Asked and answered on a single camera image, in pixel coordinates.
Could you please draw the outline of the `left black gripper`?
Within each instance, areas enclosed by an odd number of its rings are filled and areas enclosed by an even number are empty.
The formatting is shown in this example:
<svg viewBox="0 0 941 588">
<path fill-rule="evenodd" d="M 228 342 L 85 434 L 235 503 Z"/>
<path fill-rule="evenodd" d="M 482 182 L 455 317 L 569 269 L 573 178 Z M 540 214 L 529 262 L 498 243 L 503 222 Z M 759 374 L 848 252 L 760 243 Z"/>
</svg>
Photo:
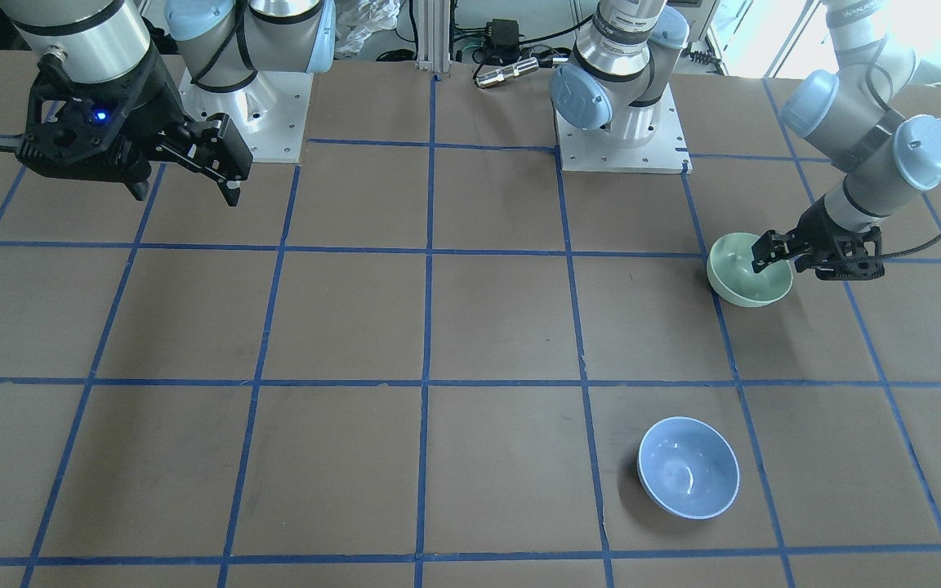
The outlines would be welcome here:
<svg viewBox="0 0 941 588">
<path fill-rule="evenodd" d="M 751 270 L 760 274 L 795 257 L 796 270 L 882 270 L 881 253 L 881 227 L 845 229 L 828 215 L 821 200 L 800 216 L 794 231 L 762 234 L 751 246 Z"/>
</svg>

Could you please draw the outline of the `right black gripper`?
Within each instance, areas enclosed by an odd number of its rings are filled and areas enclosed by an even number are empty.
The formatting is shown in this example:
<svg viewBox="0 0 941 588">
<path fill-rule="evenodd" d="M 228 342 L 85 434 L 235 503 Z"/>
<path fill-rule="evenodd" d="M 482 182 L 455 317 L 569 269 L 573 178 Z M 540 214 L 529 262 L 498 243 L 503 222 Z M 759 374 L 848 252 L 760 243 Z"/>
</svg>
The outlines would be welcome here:
<svg viewBox="0 0 941 588">
<path fill-rule="evenodd" d="M 38 60 L 29 93 L 25 164 L 45 177 L 123 177 L 138 202 L 149 197 L 150 161 L 173 161 L 216 184 L 225 204 L 239 204 L 252 150 L 232 118 L 190 120 L 158 53 L 108 82 L 80 83 L 56 55 Z"/>
</svg>

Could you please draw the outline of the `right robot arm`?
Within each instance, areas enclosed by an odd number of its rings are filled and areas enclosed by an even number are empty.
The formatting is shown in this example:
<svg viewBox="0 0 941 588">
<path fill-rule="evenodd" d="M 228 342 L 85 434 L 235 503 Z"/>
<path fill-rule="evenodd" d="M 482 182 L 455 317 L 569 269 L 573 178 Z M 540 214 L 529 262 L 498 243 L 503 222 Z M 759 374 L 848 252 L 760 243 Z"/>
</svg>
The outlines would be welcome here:
<svg viewBox="0 0 941 588">
<path fill-rule="evenodd" d="M 4 1 L 2 9 L 40 56 L 25 129 L 0 150 L 36 174 L 150 193 L 153 163 L 209 179 L 229 206 L 266 148 L 301 145 L 302 113 L 265 72 L 285 82 L 332 63 L 330 1 L 172 1 L 167 19 L 190 85 L 173 82 L 149 25 L 131 1 Z"/>
</svg>

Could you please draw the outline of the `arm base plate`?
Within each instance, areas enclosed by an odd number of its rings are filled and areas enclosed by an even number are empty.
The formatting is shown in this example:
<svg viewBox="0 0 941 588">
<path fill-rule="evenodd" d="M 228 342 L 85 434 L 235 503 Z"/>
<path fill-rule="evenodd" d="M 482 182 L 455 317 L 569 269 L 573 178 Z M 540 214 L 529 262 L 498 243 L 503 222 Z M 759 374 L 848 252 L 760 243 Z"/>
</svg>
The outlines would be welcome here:
<svg viewBox="0 0 941 588">
<path fill-rule="evenodd" d="M 199 122 L 228 115 L 255 163 L 299 163 L 313 81 L 306 72 L 259 72 L 249 86 L 224 94 L 198 88 L 185 71 L 179 93 Z"/>
<path fill-rule="evenodd" d="M 691 172 L 689 150 L 672 88 L 657 103 L 613 111 L 598 129 L 579 129 L 554 114 L 561 167 L 571 172 Z"/>
</svg>

